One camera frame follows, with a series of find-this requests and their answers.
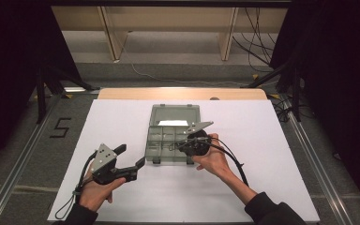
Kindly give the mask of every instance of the black sleeve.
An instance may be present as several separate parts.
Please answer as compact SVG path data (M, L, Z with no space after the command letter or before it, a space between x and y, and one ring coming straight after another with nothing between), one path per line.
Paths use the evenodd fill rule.
M247 206L245 206L245 212L247 212L258 225L306 224L288 204L284 202L280 204L273 203L265 192L256 195Z
M92 225L96 218L98 218L98 213L75 203L72 205L66 221L56 221L53 225Z

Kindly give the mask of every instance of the hand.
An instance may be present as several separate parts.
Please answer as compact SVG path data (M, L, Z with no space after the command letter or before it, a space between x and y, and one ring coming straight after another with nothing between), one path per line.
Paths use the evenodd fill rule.
M220 143L217 140L218 135L216 133L209 134L209 136L212 138L213 145L221 147ZM220 179L223 179L224 177L233 174L229 167L225 154L222 151L218 150L216 147L211 146L206 155L193 156L192 160L194 162L200 163L200 165L197 167L198 171L206 169Z
M85 177L92 177L90 168ZM85 184L81 193L80 205L96 212L105 200L109 203L113 202L113 190L121 187L125 182L126 179L122 177L105 186L94 181Z

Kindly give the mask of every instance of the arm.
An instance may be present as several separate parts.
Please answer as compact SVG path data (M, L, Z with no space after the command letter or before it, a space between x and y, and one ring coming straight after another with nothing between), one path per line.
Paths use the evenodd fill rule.
M92 173L88 171L85 177L90 177ZM110 184L102 186L91 181L84 185L79 204L74 203L66 221L56 221L54 225L91 225L98 218L98 209L104 203L113 202L113 190L121 187L126 182L125 178L119 178Z
M217 134L210 134L212 144L220 146ZM204 156L192 157L200 165L197 170L206 169L220 178L245 205L245 211L250 214L253 221L259 225L299 225L306 224L286 203L273 203L263 192L257 194L244 184L230 169L225 154L210 147Z

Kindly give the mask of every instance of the white tabletop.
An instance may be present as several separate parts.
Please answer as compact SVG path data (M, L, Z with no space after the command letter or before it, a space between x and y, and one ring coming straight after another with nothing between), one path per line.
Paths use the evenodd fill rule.
M105 143L122 143L127 151L117 167L133 166L144 156L154 104L200 106L201 121L214 121L207 133L217 133L234 152L251 188L265 191L274 203L287 203L306 222L319 221L269 100L95 100L87 116L67 173L48 220L56 220L77 184L87 158ZM239 174L228 158L234 173ZM146 165L137 181L113 192L97 221L120 222L250 222L244 205L218 178L187 165Z

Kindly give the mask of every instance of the person's left hand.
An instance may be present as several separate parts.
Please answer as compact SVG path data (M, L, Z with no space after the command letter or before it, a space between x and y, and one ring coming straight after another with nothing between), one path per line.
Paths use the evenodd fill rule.
M92 177L90 168L85 177ZM80 205L96 212L105 200L109 203L113 202L113 190L121 187L125 182L126 179L121 177L104 186L95 181L85 184L81 193Z

